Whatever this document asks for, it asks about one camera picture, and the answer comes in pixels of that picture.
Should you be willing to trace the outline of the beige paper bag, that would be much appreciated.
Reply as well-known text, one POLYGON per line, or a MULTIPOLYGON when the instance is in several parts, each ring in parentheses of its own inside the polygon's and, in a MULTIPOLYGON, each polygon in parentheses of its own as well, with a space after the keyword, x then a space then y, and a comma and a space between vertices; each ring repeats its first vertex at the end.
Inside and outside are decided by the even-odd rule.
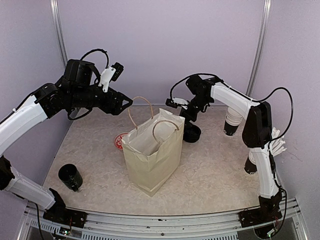
POLYGON ((153 197, 181 162, 185 118, 165 109, 137 125, 122 137, 122 149, 129 179, 153 197))

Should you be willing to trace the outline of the stack of paper cups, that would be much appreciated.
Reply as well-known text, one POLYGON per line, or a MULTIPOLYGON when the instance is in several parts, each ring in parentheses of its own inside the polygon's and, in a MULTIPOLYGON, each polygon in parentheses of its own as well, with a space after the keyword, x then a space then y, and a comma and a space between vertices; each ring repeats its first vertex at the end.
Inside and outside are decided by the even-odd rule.
POLYGON ((224 122, 224 129, 223 132, 227 136, 233 136, 239 125, 241 124, 243 120, 243 116, 232 109, 231 107, 227 108, 226 114, 225 114, 225 122, 224 122))

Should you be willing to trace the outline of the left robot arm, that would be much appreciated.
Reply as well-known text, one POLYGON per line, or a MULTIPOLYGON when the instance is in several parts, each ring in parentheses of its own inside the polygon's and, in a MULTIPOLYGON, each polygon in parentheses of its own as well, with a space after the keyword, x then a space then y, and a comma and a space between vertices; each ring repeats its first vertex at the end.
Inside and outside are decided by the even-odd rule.
MULTIPOLYGON (((99 108, 118 116, 133 104, 132 99, 110 87, 110 82, 115 82, 123 70, 124 66, 118 62, 107 64, 99 72, 93 62, 83 57, 68 60, 56 83, 46 83, 30 93, 0 122, 0 153, 4 154, 25 133, 62 110, 71 115, 76 109, 85 108, 90 113, 93 108, 99 108)), ((70 218, 70 211, 57 191, 19 173, 3 155, 0 189, 41 206, 61 223, 70 218)))

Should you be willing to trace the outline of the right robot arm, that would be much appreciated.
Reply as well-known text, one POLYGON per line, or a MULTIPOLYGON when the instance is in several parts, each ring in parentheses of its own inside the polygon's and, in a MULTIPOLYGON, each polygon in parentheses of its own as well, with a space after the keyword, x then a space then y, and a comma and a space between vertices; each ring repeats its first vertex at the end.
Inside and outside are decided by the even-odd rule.
POLYGON ((285 148, 283 134, 272 126, 271 105, 266 98, 255 100, 227 85, 212 73, 195 73, 183 78, 193 94, 191 100, 170 96, 165 104, 181 108, 184 121, 183 139, 188 143, 199 140, 201 130, 194 125, 199 112, 205 113, 211 103, 219 101, 227 106, 224 133, 233 136, 242 121, 245 122, 242 140, 249 153, 244 165, 248 174, 257 173, 260 183, 259 205, 256 218, 266 222, 271 218, 282 200, 284 189, 276 176, 274 156, 285 148))

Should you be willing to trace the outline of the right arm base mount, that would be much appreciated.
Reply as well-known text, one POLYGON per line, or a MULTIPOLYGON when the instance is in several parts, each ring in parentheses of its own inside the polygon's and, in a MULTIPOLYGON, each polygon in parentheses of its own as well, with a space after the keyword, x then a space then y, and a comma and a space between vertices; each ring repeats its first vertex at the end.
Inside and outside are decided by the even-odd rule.
POLYGON ((272 222, 283 217, 280 210, 282 200, 280 191, 271 198, 259 196, 258 200, 258 208, 247 209, 238 213, 242 228, 272 222))

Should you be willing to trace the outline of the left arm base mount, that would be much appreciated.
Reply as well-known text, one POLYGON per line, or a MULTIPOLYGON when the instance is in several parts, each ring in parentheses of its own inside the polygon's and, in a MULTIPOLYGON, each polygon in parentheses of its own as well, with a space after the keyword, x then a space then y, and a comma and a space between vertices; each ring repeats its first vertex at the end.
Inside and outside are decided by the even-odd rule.
POLYGON ((55 223, 83 229, 88 214, 84 211, 66 208, 66 204, 59 193, 52 188, 49 188, 49 191, 53 194, 54 204, 44 211, 43 218, 55 223))

